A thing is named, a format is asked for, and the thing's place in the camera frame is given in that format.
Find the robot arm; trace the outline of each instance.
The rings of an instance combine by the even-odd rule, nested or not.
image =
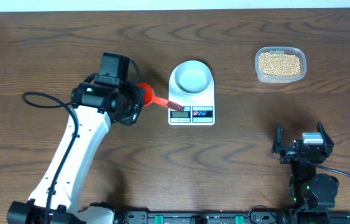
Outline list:
[[[28,202],[12,203],[7,213],[8,223],[113,223],[114,213],[110,209],[90,207],[80,213],[78,210],[81,191],[94,154],[111,124],[113,121],[126,126],[134,124],[144,105],[144,90],[136,85],[137,79],[127,81],[130,64],[139,73],[131,59],[104,53],[99,73],[90,75],[72,91],[71,111],[75,117],[70,116],[52,163]],[[28,104],[38,106],[27,101],[26,95],[43,94],[24,95]],[[78,123],[78,134],[74,140],[75,121]]]
[[[103,114],[98,113],[97,109],[93,107],[79,106],[72,109],[72,111],[76,115],[80,126],[78,137],[58,176],[50,207],[57,209],[59,205],[62,205],[67,208],[66,211],[68,213],[77,214],[80,209],[80,194],[83,183],[96,149],[108,133],[111,122],[107,112]],[[52,178],[56,173],[73,133],[74,122],[69,118],[62,141],[47,172],[29,197],[29,200],[35,200],[34,204],[38,207],[44,207],[46,205],[48,188],[52,183]]]

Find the small robot arm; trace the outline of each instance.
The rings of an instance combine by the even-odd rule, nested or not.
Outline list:
[[[44,177],[27,203],[12,203],[7,213],[8,223],[113,223],[114,213],[108,208],[90,207],[84,212],[78,211],[83,184],[101,140],[112,123],[134,124],[144,105],[144,89],[136,85],[137,80],[127,81],[131,63],[139,73],[131,59],[104,53],[99,73],[90,75],[72,91],[71,111],[77,124],[70,116]],[[78,125],[78,134],[65,156],[75,125]],[[55,182],[53,189],[50,188],[52,181]],[[48,201],[52,216],[45,214]]]

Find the plastic container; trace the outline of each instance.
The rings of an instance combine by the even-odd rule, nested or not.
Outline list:
[[[300,75],[297,77],[280,77],[264,74],[259,68],[259,55],[261,53],[271,52],[273,54],[296,55],[300,61]],[[291,83],[301,80],[307,71],[305,54],[295,47],[264,47],[260,49],[255,56],[255,70],[257,79],[264,83]]]

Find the wooden table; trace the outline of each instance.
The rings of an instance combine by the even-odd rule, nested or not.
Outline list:
[[[257,80],[256,52],[275,45],[304,51],[302,81]],[[160,96],[167,96],[179,63],[207,63],[216,124],[170,126],[166,110],[151,106],[135,125],[113,125],[89,171],[82,206],[103,200],[151,210],[292,205],[290,166],[270,152],[278,123],[291,144],[322,121],[336,144],[325,165],[350,172],[350,9],[0,13],[0,223],[11,202],[26,202],[40,182],[68,119],[63,109],[26,105],[21,94],[69,101],[71,90],[98,71],[103,52],[136,60],[141,80]],[[336,209],[350,211],[350,179],[335,176]]]

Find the orange spoon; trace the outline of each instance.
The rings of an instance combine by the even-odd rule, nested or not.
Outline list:
[[[167,99],[158,97],[154,95],[154,90],[148,83],[138,83],[138,87],[141,87],[145,90],[145,93],[143,95],[144,99],[144,106],[150,106],[152,103],[156,103],[160,106],[163,106],[164,108],[169,108],[172,110],[177,111],[184,111],[185,108],[183,106],[180,106],[177,103],[174,103],[172,101],[169,101]]]

